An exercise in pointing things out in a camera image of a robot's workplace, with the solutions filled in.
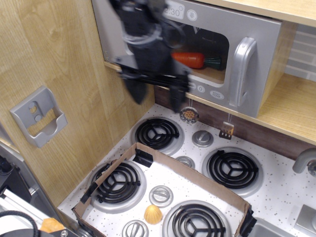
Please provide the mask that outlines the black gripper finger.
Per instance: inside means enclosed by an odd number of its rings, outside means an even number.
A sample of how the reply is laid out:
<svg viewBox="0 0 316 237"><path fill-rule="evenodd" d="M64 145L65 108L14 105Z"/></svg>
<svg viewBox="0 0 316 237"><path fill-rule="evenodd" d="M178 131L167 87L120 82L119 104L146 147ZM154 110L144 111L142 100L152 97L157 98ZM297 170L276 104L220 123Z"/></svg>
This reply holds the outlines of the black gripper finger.
<svg viewBox="0 0 316 237"><path fill-rule="evenodd" d="M188 87L177 87L177 86L170 86L169 87L169 100L171 107L175 113L180 111L180 107L182 103L185 101L186 93L188 92Z"/></svg>
<svg viewBox="0 0 316 237"><path fill-rule="evenodd" d="M147 95L147 84L143 78L125 79L125 86L137 104L142 104Z"/></svg>

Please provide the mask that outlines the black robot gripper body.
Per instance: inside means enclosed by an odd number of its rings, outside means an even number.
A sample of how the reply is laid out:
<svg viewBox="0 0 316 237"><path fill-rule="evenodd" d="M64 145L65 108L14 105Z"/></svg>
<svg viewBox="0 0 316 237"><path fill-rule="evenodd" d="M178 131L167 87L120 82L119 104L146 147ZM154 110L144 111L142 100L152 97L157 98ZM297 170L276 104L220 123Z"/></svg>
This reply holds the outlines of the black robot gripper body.
<svg viewBox="0 0 316 237"><path fill-rule="evenodd" d="M123 80L143 78L146 84L188 87L189 68L171 56L172 50L185 43L186 36L179 25L133 23L123 29L122 39L132 53L116 58Z"/></svg>

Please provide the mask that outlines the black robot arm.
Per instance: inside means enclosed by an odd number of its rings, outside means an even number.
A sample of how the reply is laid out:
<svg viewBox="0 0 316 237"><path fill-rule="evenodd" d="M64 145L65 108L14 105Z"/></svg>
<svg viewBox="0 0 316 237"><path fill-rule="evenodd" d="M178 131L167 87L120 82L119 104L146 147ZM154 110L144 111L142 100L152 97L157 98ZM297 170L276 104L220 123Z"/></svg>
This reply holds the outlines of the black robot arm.
<svg viewBox="0 0 316 237"><path fill-rule="evenodd" d="M112 0L112 8L121 20L122 38L132 55L116 58L120 77L134 101L141 104L147 84L169 88L174 112L180 112L189 91L190 68L175 60L171 52L185 42L185 33L164 17L163 0Z"/></svg>

